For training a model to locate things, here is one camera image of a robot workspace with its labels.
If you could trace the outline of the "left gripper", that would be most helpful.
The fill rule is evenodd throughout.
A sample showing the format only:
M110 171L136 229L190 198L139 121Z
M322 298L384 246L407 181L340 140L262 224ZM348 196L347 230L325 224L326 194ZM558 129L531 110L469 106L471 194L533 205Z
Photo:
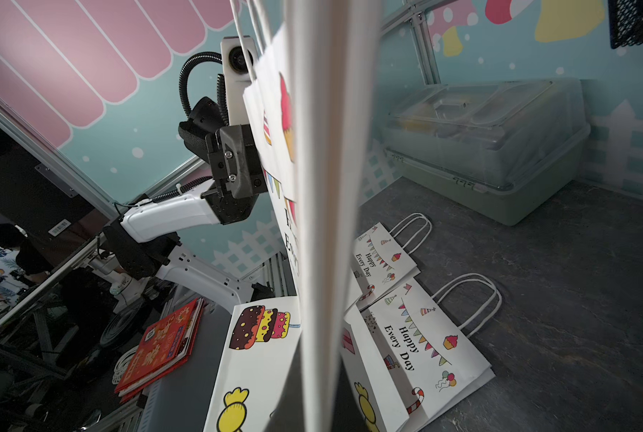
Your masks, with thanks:
M205 137L218 194L249 199L267 192L264 169L249 124L225 126Z

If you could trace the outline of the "paper bag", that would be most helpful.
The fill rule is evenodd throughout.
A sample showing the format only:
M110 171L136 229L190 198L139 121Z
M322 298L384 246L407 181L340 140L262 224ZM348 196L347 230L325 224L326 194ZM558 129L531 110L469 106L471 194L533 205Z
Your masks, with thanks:
M341 356L368 431L419 431L491 381L490 362L440 304L454 288L480 282L492 294L470 319L485 324L502 304L492 280L457 277L428 293L409 279L344 318Z
M414 212L391 230L378 222L357 238L351 269L362 292L357 301L359 311L367 310L420 273L412 255L432 229L424 214Z
M379 1L287 1L240 98L287 248L295 295L233 309L208 431L328 431L384 12Z

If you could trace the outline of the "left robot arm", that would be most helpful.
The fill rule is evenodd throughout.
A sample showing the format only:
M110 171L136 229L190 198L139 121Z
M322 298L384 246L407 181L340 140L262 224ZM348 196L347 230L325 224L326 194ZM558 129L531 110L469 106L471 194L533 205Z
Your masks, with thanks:
M192 253L178 234L202 225L244 221L267 187L251 127L230 123L224 75L217 77L215 100L205 96L196 105L189 102L189 76L206 62L229 62L238 72L247 66L242 48L236 47L227 58L213 51L198 52L179 73L178 94L186 120L179 124L178 135L188 150L211 167L211 175L128 206L105 225L104 235L132 278L156 277L179 284L232 311L238 304L274 297L274 287L234 282Z

